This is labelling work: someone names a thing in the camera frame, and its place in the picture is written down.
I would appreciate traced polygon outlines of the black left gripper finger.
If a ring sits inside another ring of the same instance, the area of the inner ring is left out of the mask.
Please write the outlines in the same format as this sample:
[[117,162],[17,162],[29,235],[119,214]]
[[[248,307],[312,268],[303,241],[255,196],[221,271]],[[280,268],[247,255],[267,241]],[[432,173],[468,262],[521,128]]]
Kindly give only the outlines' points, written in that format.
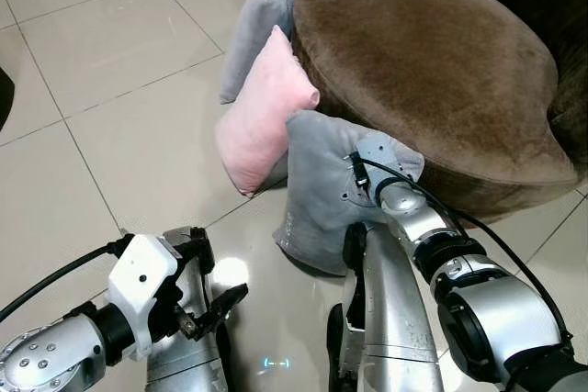
[[180,227],[165,231],[163,238],[177,253],[177,273],[193,263],[198,269],[198,274],[209,274],[214,269],[215,259],[211,252],[211,244],[207,232],[199,227]]
[[247,284],[233,286],[221,296],[211,301],[210,307],[200,316],[180,308],[180,330],[189,339],[201,339],[214,332],[230,315],[231,309],[238,305],[249,292]]

